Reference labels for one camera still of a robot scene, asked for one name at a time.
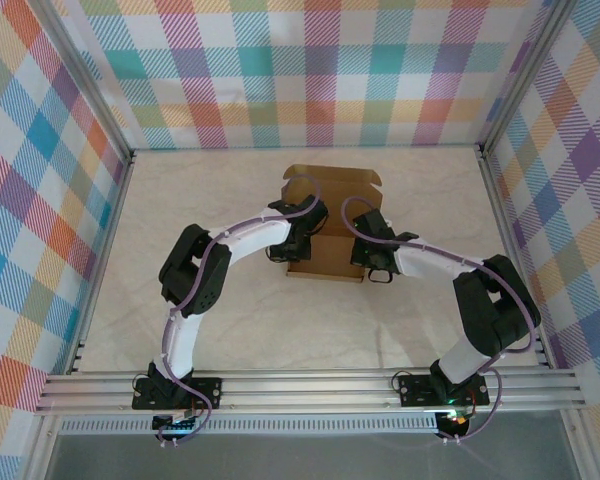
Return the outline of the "brown cardboard box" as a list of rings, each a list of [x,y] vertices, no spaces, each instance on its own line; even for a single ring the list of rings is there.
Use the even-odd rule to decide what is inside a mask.
[[[360,283],[365,269],[350,263],[354,247],[354,234],[345,226],[341,205],[349,197],[362,197],[373,208],[382,204],[382,180],[373,169],[345,168],[322,165],[294,164],[287,168],[283,178],[290,180],[283,194],[288,203],[297,204],[320,187],[320,200],[328,218],[317,225],[319,232],[310,239],[311,258],[290,262],[289,277],[323,279]]]

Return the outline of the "plaid backdrop cloth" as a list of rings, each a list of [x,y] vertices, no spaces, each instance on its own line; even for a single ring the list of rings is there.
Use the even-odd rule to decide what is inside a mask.
[[[600,455],[600,0],[568,19],[490,157],[554,363],[581,385]]]
[[[139,149],[479,140],[554,0],[49,0]]]
[[[69,355],[124,161],[27,0],[0,0],[0,480]]]

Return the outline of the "aluminium side rail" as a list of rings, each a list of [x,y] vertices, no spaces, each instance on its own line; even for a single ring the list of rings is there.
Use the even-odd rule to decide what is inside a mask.
[[[522,279],[522,282],[527,287],[532,299],[534,299],[531,286],[529,285],[529,281],[526,277],[524,265],[522,264],[522,258],[517,248],[514,231],[507,218],[505,203],[501,193],[497,188],[495,177],[488,161],[488,156],[484,153],[480,144],[475,145],[475,154],[506,255],[511,259]],[[540,327],[536,329],[534,352],[538,364],[541,367],[553,368],[550,349],[545,345],[543,331]]]
[[[123,175],[121,177],[121,183],[115,197],[115,203],[111,209],[108,223],[106,225],[102,250],[95,263],[93,278],[90,280],[86,300],[81,309],[80,316],[76,324],[76,329],[72,336],[72,342],[70,349],[68,350],[67,361],[62,369],[62,375],[71,375],[79,370],[79,362],[82,358],[82,351],[86,345],[86,340],[94,317],[95,308],[102,288],[112,246],[115,240],[120,217],[133,175],[136,157],[136,152],[132,151],[131,156],[122,170]]]

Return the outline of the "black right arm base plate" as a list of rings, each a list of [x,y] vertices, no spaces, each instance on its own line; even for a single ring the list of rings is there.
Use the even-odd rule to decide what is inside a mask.
[[[397,392],[402,407],[487,406],[490,403],[486,381],[479,375],[458,385],[433,375],[399,375]]]

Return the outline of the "aluminium mounting rail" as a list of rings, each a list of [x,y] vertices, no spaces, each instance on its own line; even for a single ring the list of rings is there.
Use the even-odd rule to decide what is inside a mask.
[[[199,378],[220,378],[223,414],[377,413],[402,410],[390,385],[390,369],[196,371]],[[39,415],[131,414],[136,372],[78,372],[46,380]],[[585,399],[570,370],[501,367],[484,376],[490,403],[502,411],[579,409]],[[441,411],[415,406],[414,412]]]

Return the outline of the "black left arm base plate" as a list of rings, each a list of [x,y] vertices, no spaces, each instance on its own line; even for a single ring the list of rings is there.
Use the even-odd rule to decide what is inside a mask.
[[[186,378],[182,382],[204,395],[213,409],[220,406],[222,380],[220,378]],[[183,389],[168,378],[141,377],[134,382],[133,410],[185,410],[204,409],[204,399]]]

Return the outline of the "aluminium frame post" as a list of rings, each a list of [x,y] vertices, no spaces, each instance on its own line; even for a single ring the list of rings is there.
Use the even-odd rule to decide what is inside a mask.
[[[123,159],[127,163],[130,163],[133,160],[134,150],[127,142],[113,113],[106,103],[96,80],[87,67],[78,48],[75,46],[70,34],[66,30],[52,1],[28,0],[28,2],[44,30],[49,35],[52,44],[57,49],[61,60],[75,81],[77,88],[85,96],[104,132],[108,135]]]
[[[549,51],[578,0],[542,0],[528,34],[522,42],[505,85],[496,97],[479,134],[476,149],[486,160],[506,131]]]

